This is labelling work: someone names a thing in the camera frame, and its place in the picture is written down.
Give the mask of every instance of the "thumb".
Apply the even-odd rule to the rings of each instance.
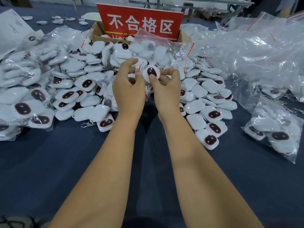
[[[161,86],[161,83],[159,82],[157,77],[155,77],[153,74],[149,75],[149,80],[150,80],[150,84],[152,85],[154,90],[156,90],[157,88],[159,88]]]
[[[136,74],[135,75],[135,84],[134,85],[145,85],[146,81],[144,79],[144,77],[141,74]]]

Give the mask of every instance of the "brown cardboard box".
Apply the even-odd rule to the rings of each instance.
[[[121,41],[121,42],[131,44],[131,41],[126,41],[126,40],[122,40],[122,39],[115,39],[115,38],[101,37],[101,35],[106,34],[102,22],[95,22],[93,24],[92,28],[93,28],[93,33],[92,33],[92,41],[93,42],[96,42],[96,41],[103,41],[103,42],[110,41],[110,42],[113,42],[115,44],[116,42]],[[184,31],[180,30],[178,38],[177,38],[177,42],[191,43],[191,37],[189,37]]]

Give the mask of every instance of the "chinese character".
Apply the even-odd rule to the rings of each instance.
[[[161,21],[161,33],[169,33],[172,34],[170,26],[172,25],[171,23],[173,23],[174,21],[169,21],[169,20],[162,20]]]
[[[133,16],[130,16],[129,19],[126,20],[126,23],[133,23],[133,25],[132,24],[128,24],[129,30],[136,30],[136,31],[138,31],[138,26],[137,25],[139,24],[139,22],[136,21]]]
[[[149,19],[149,21],[147,21],[147,18],[145,17],[143,21],[143,28],[145,30],[147,30],[147,27],[149,28],[149,32],[153,32],[155,33],[155,28],[157,27],[155,25],[156,20],[153,20],[152,18]]]
[[[121,18],[121,16],[119,16],[119,15],[112,15],[112,14],[108,14],[108,16],[113,18],[113,20],[110,22],[110,25],[113,25],[113,23],[115,23],[116,29],[118,29],[117,23],[119,23],[121,26],[123,26],[123,24],[121,23],[121,21],[116,19],[116,18]]]

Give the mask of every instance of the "stool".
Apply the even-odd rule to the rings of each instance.
[[[187,7],[193,7],[193,3],[188,3],[188,2],[184,2],[183,4],[183,8],[181,8],[181,11],[185,14],[185,11],[186,9],[188,9]],[[184,19],[187,19],[187,21],[189,22],[192,18],[192,11],[193,9],[192,8],[189,8],[189,12],[188,12],[188,15],[187,16],[184,16]]]
[[[77,11],[76,0],[72,0],[72,1],[74,1],[74,8],[75,8],[75,10]],[[83,0],[80,0],[80,1],[81,1],[81,5],[82,5],[82,7],[83,7],[83,10],[85,11],[85,5],[83,4]]]

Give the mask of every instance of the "person in background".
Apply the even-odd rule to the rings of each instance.
[[[145,80],[137,59],[122,63],[113,83],[119,113],[100,151],[48,228],[119,228],[128,199],[135,130],[145,104]],[[180,208],[188,228],[263,227],[248,204],[196,138],[179,110],[180,75],[169,68],[154,88],[165,129]]]

